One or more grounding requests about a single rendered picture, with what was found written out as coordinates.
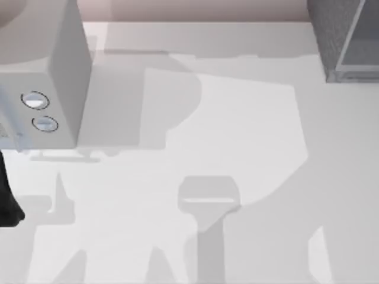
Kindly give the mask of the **small microwave knob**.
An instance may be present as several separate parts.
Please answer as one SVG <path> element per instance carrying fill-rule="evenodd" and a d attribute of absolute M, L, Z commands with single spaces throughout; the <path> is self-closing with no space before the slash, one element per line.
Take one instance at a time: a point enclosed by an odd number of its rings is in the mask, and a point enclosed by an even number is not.
<path fill-rule="evenodd" d="M 31 123 L 35 129 L 44 133 L 52 133 L 59 128 L 59 123 L 49 116 L 33 118 Z"/>

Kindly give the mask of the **large microwave knob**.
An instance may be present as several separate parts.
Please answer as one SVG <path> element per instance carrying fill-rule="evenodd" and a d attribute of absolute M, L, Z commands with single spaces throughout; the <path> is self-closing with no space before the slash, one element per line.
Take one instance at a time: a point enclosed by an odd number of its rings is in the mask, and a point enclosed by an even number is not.
<path fill-rule="evenodd" d="M 45 94 L 38 91 L 30 91 L 21 94 L 21 101 L 28 108 L 38 111 L 45 109 L 50 105 L 49 98 Z"/>

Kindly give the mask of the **pale microwave oven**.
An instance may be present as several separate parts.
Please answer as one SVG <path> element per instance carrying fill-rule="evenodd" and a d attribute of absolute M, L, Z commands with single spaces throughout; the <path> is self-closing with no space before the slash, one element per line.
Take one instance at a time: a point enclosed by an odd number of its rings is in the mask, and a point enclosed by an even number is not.
<path fill-rule="evenodd" d="M 92 59 L 77 0 L 0 0 L 0 150 L 72 149 L 77 145 Z M 28 108 L 38 91 L 50 105 Z M 33 118 L 59 123 L 52 133 Z"/>

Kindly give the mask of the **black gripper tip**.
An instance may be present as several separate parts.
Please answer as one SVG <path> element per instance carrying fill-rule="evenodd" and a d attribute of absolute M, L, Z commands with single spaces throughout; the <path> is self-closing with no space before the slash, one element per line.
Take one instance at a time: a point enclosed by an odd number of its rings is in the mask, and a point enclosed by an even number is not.
<path fill-rule="evenodd" d="M 24 219 L 25 213 L 13 195 L 0 151 L 0 228 L 16 227 Z"/>

